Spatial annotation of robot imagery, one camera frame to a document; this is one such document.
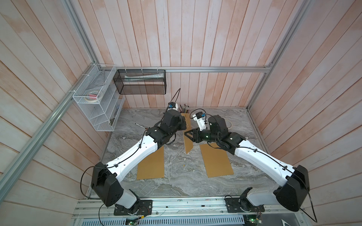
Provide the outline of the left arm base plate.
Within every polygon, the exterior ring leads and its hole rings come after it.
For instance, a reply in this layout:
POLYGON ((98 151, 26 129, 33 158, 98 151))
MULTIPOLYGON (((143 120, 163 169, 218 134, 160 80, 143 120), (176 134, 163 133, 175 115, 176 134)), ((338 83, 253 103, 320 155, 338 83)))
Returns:
POLYGON ((148 216, 152 213, 153 201, 152 200, 139 200, 130 208, 127 209, 121 205, 116 204, 114 215, 115 216, 148 216))

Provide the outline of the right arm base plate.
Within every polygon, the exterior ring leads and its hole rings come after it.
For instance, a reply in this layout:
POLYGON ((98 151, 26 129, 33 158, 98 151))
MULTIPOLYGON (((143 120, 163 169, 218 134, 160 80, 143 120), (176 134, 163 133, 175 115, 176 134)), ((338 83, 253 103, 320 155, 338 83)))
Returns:
POLYGON ((226 196, 224 198, 228 213, 259 213, 265 212, 263 205, 253 206, 247 199, 233 198, 226 196))

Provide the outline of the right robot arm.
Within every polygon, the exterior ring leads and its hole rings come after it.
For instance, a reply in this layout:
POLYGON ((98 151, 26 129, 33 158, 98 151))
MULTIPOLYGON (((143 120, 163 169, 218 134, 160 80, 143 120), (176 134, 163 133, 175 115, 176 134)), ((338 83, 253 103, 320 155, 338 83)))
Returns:
POLYGON ((308 170, 284 163, 253 145, 244 136, 230 132, 225 119, 219 115, 197 112, 190 116, 198 127, 184 134, 194 143, 216 143, 217 148, 242 158, 265 174, 278 185, 277 188, 257 190, 248 187, 238 199, 237 208, 241 212, 251 212, 264 205, 279 204, 285 209, 298 212, 306 198, 310 198, 308 170))

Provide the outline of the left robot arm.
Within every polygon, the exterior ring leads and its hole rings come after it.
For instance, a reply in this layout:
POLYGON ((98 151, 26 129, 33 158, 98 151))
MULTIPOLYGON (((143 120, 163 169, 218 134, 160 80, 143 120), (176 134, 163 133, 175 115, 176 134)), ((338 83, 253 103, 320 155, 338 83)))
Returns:
POLYGON ((125 176, 143 159, 170 143, 170 138, 178 131, 187 128, 185 117, 170 109, 164 113, 161 121, 145 130, 142 138, 118 158, 103 164, 91 166, 93 169, 91 188, 107 207, 119 205, 132 209, 139 198, 121 186, 125 176))

